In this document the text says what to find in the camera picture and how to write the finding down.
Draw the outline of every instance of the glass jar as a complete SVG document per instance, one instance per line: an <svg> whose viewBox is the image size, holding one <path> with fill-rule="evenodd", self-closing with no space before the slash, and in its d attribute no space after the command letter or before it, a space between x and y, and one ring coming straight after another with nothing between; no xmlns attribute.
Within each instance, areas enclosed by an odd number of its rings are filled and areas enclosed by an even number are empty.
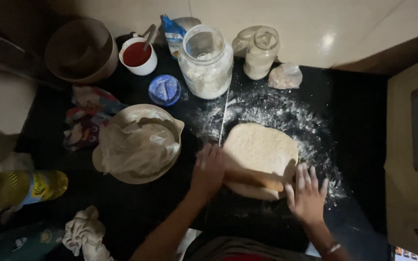
<svg viewBox="0 0 418 261"><path fill-rule="evenodd" d="M280 50L277 31L272 27L261 27L247 43L244 73L253 80L264 78Z"/></svg>
<svg viewBox="0 0 418 261"><path fill-rule="evenodd" d="M230 86L233 48L216 29L191 27L183 37L178 64L189 90L202 99L215 99Z"/></svg>

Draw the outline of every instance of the oil bottle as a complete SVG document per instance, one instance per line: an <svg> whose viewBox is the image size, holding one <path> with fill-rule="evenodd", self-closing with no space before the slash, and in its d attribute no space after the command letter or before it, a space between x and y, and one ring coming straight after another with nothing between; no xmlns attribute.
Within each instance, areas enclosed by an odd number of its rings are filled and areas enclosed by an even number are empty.
<svg viewBox="0 0 418 261"><path fill-rule="evenodd" d="M0 172L0 212L58 198L67 190L67 185L67 176L58 170Z"/></svg>

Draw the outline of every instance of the plastic bag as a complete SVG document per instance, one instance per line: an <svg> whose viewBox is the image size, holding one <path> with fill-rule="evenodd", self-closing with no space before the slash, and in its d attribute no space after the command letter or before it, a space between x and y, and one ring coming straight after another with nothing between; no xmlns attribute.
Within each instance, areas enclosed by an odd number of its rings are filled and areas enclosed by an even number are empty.
<svg viewBox="0 0 418 261"><path fill-rule="evenodd" d="M170 20L166 14L162 15L161 18L164 21L165 38L169 44L172 58L178 60L178 50L183 42L183 36L185 36L186 30L176 22Z"/></svg>
<svg viewBox="0 0 418 261"><path fill-rule="evenodd" d="M171 131L160 124L132 123L125 128L110 124L99 134L105 172L134 171L151 175L171 162L180 145Z"/></svg>
<svg viewBox="0 0 418 261"><path fill-rule="evenodd" d="M269 74L269 87L276 89L299 88L302 82L302 73L298 65L291 62L273 68Z"/></svg>

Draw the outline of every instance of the rolling pin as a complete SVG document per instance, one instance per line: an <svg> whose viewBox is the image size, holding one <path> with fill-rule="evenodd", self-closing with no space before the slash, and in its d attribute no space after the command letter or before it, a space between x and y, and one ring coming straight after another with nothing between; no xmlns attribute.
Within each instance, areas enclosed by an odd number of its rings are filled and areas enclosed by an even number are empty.
<svg viewBox="0 0 418 261"><path fill-rule="evenodd" d="M282 192L282 182L271 176L269 173L252 169L225 169L224 180Z"/></svg>

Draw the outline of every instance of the white mug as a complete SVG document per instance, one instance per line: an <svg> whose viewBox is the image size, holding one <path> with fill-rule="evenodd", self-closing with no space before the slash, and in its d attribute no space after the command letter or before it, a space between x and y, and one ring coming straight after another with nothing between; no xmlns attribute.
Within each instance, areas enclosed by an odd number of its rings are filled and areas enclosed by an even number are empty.
<svg viewBox="0 0 418 261"><path fill-rule="evenodd" d="M134 44L134 43L138 43L138 42L146 42L145 38L141 38L141 37L133 37L131 39L128 39L123 45L122 45L122 50L120 50L119 52L119 59L120 62L133 74L136 75L148 75L150 73L152 73L154 71L154 69L157 66L157 56L156 56L156 52L154 51L154 48L152 47L152 44L149 43L149 45L151 46L151 56L149 57L149 59L142 65L137 66L137 67L130 67L127 66L124 63L124 51L125 49L127 49L127 47L129 47L130 45Z"/></svg>

